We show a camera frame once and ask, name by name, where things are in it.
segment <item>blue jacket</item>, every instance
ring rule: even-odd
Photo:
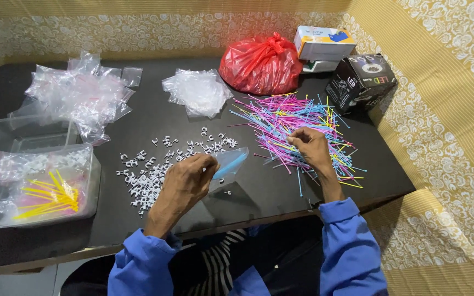
[[[320,295],[387,294],[380,248],[352,199],[319,206],[323,221]],[[168,263],[180,246],[145,237],[141,229],[124,241],[109,274],[109,295],[173,295]],[[254,267],[233,281],[230,296],[270,295]]]

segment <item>clear plastic container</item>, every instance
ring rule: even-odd
[[[22,180],[0,180],[0,228],[36,227],[96,212],[102,166],[90,144],[26,151],[45,159]]]
[[[78,129],[72,121],[51,115],[28,115],[0,119],[0,151],[76,144]]]

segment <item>paisley patterned wall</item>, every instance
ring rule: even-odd
[[[217,56],[254,33],[344,27],[360,53],[381,52],[399,79],[393,100],[371,115],[421,189],[404,204],[429,201],[394,227],[380,214],[368,219],[387,276],[401,283],[393,272],[474,271],[474,1],[179,2],[0,1],[0,64],[65,60],[80,49],[115,59]]]

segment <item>table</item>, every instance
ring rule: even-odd
[[[245,121],[230,114],[236,110],[228,101],[214,119],[188,118],[184,106],[168,103],[169,94],[162,90],[161,80],[174,75],[176,68],[190,70],[217,69],[218,58],[156,59],[149,61],[102,61],[108,67],[143,67],[141,87],[131,97],[131,113],[106,128],[111,141],[95,148],[102,164],[100,197],[96,215],[31,229],[0,229],[0,273],[47,266],[66,261],[90,258],[118,252],[123,240],[145,224],[138,215],[123,177],[115,172],[124,170],[120,153],[134,157],[145,150],[157,162],[170,149],[151,140],[169,135],[179,139],[173,149],[185,151],[187,141],[200,141],[201,127],[207,126],[208,135],[219,133],[248,147],[250,155],[237,174],[236,183],[228,184],[232,195],[211,194],[188,212],[175,226],[182,238],[199,237],[215,232],[234,230],[249,225],[275,222],[313,213],[311,204],[318,201],[320,188],[308,176],[302,177],[303,198],[299,196],[297,174],[288,174],[284,167],[272,169],[263,165],[263,158],[253,153],[264,153],[257,147],[253,129],[248,126],[227,127]],[[66,63],[46,66],[65,69]],[[30,85],[34,64],[7,64],[0,67],[0,118],[20,107],[23,92]],[[323,94],[330,73],[302,75],[298,97]],[[242,94],[233,91],[236,98]],[[339,131],[359,149],[352,155],[355,166],[366,169],[357,176],[365,177],[364,189],[344,186],[346,196],[359,207],[369,206],[414,191],[411,181],[371,124],[346,119]]]

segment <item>floor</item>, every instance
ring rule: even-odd
[[[91,259],[47,266],[40,273],[0,275],[0,296],[58,296],[67,277]]]

